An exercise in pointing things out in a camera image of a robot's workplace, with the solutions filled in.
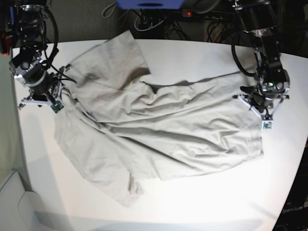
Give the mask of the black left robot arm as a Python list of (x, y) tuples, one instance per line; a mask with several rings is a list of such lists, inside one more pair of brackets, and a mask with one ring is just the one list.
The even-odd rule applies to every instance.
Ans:
[(250, 37), (257, 62), (255, 72), (246, 71), (232, 45), (232, 56), (240, 71), (257, 82), (252, 87), (241, 87), (241, 91), (248, 95), (248, 102), (252, 106), (263, 111), (275, 99), (283, 98), (290, 88), (290, 78), (282, 67), (275, 35), (277, 19), (268, 0), (236, 0), (233, 8), (243, 31)]

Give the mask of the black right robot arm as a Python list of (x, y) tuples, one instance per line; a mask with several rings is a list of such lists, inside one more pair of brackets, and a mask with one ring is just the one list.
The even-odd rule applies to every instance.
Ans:
[[(53, 94), (55, 76), (47, 70), (58, 53), (59, 32), (57, 23), (46, 0), (17, 0), (10, 8), (13, 40), (20, 45), (17, 56), (9, 62), (11, 75), (30, 88), (35, 95)], [(49, 56), (42, 59), (47, 50), (46, 19), (51, 20), (54, 44)]]

